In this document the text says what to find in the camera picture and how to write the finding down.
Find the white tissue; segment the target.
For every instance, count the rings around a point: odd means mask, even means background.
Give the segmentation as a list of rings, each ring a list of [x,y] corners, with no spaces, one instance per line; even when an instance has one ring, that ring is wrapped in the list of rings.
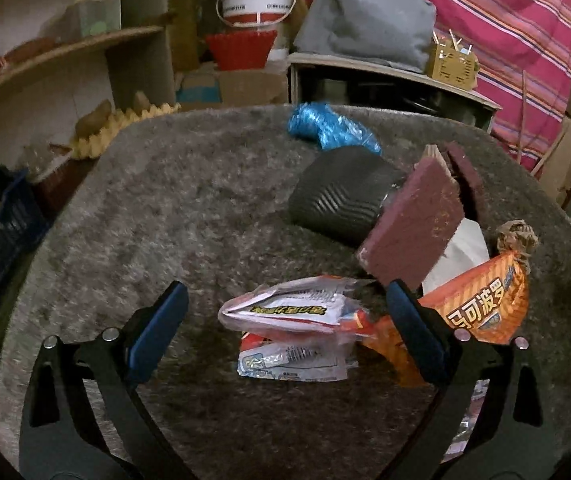
[[[476,221],[462,219],[442,256],[423,280],[423,294],[433,292],[488,260],[489,252],[481,226]]]

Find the grey low cabinet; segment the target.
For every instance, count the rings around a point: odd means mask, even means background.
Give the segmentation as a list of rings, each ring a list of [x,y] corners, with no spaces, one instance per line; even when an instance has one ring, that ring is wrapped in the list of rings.
[[[400,110],[447,118],[491,132],[501,106],[473,90],[427,75],[343,56],[295,52],[289,64],[290,102]]]

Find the wooden wall shelf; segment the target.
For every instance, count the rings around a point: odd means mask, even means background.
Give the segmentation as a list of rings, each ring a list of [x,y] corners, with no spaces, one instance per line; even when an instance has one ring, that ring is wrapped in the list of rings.
[[[168,0],[0,0],[0,162],[63,144],[102,102],[175,101]]]

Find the grey fabric cushion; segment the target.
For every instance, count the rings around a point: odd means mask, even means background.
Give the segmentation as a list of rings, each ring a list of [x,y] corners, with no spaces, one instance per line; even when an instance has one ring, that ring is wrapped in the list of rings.
[[[435,20],[429,0],[314,0],[293,44],[299,52],[423,73]]]

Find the large maroon scouring pad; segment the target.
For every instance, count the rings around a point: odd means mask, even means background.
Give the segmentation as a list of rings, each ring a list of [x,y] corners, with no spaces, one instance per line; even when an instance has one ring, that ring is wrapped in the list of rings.
[[[424,157],[385,206],[356,252],[381,285],[418,288],[441,258],[463,219],[458,184],[437,158]]]

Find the grey fuzzy table mat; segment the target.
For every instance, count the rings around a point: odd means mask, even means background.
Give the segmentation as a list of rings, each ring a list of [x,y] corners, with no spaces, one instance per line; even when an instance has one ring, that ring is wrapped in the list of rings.
[[[415,429],[433,392],[396,385],[366,352],[344,382],[240,377],[239,337],[220,306],[256,287],[318,274],[355,276],[351,249],[287,218],[317,156],[287,133],[286,106],[201,110],[123,130],[80,185],[32,261],[0,362],[0,445],[19,456],[22,408],[40,344],[95,338],[150,306],[167,284],[189,289],[185,322],[139,393],[202,479],[372,479]],[[393,165],[429,144],[461,145],[485,188],[484,229],[526,221],[540,244],[523,323],[546,387],[553,452],[571,449],[571,222],[495,140],[445,119],[353,108]]]

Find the dark blue plastic crate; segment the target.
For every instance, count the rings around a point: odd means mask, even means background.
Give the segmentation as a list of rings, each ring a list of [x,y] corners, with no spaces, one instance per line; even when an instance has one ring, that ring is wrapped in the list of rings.
[[[0,282],[48,226],[43,193],[28,180],[28,170],[12,176],[0,202]]]

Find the white red snack wrapper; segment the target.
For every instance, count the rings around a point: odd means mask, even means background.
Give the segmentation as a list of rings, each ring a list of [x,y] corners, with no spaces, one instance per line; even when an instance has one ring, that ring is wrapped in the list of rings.
[[[330,340],[350,342],[374,333],[370,313],[354,297],[368,280],[317,275],[232,298],[217,318],[228,330],[270,340]]]

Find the pink striped cloth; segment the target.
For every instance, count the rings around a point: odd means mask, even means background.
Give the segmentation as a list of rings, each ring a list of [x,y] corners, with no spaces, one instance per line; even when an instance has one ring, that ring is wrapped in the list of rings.
[[[560,133],[570,99],[571,0],[429,1],[433,32],[473,46],[476,90],[501,106],[494,136],[533,169]]]

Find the silver foil snack wrapper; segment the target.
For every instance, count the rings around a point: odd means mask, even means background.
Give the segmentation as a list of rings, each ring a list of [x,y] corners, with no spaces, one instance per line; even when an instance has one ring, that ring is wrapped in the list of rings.
[[[350,344],[272,341],[244,333],[240,341],[237,372],[242,377],[255,379],[340,382],[357,367],[356,354]]]

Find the red plastic basket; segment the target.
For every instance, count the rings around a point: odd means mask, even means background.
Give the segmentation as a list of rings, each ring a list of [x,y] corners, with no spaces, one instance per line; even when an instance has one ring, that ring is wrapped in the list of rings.
[[[243,29],[205,38],[219,70],[260,70],[278,36],[276,30]]]

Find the blue plastic bag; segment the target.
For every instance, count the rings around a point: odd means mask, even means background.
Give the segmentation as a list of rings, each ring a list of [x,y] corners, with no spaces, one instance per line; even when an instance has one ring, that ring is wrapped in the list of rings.
[[[322,151],[361,146],[373,154],[382,154],[381,145],[370,129],[337,114],[325,103],[296,105],[287,121],[287,132],[295,138],[316,142]]]

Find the yellow egg tray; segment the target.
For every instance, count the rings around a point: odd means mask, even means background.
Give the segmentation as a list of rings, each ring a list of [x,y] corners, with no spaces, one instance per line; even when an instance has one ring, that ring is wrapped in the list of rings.
[[[71,158],[75,160],[98,159],[107,151],[118,133],[125,128],[147,119],[176,114],[181,108],[179,104],[164,103],[160,106],[152,104],[148,110],[141,110],[140,113],[136,113],[131,108],[115,110],[97,133],[88,136],[87,139],[71,142]]]

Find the yellow chopstick holder box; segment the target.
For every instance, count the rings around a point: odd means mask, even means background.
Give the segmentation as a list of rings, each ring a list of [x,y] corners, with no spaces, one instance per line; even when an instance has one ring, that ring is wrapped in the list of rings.
[[[449,32],[448,36],[433,32],[425,73],[443,84],[465,91],[475,90],[479,59],[473,52],[472,44],[465,44],[453,32]]]

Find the orange sausage snack wrapper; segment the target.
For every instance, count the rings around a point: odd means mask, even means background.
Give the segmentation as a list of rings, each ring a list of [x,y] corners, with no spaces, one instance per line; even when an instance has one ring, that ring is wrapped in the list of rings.
[[[441,315],[452,330],[464,328],[479,341],[509,344],[527,313],[527,274],[527,259],[508,250],[432,290],[419,304]],[[389,315],[374,324],[365,346],[392,363],[401,384],[427,382]]]

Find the small maroon scouring pad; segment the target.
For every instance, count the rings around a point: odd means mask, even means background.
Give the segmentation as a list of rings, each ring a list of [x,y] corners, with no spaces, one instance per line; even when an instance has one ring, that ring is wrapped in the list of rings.
[[[459,197],[464,215],[482,228],[487,226],[488,211],[484,183],[470,158],[457,142],[446,144],[451,170],[459,185]]]

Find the cardboard box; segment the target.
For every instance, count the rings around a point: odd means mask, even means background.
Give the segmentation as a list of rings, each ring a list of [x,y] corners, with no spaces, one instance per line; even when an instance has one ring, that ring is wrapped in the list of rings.
[[[194,70],[177,73],[175,86],[183,110],[289,103],[287,74],[266,70]]]

